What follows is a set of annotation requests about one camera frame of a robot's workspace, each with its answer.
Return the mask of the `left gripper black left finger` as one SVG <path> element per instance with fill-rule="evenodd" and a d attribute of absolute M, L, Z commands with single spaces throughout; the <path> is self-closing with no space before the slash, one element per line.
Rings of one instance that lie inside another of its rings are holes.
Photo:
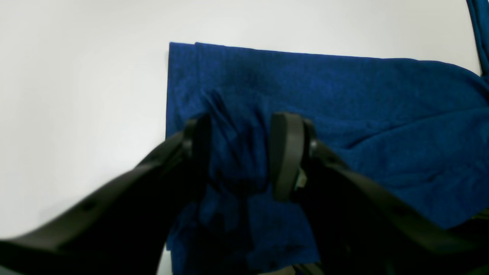
<path fill-rule="evenodd" d="M 209 183 L 209 115 L 150 152 L 134 169 L 45 225 L 1 240 L 1 266 L 23 275 L 155 275 L 180 212 Z"/>

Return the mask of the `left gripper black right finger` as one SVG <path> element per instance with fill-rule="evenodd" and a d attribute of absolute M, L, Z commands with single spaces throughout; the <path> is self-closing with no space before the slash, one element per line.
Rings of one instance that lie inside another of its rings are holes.
<path fill-rule="evenodd" d="M 271 117 L 274 199 L 299 205 L 325 275 L 487 275 L 488 240 L 456 235 L 349 169 L 311 120 Z"/>

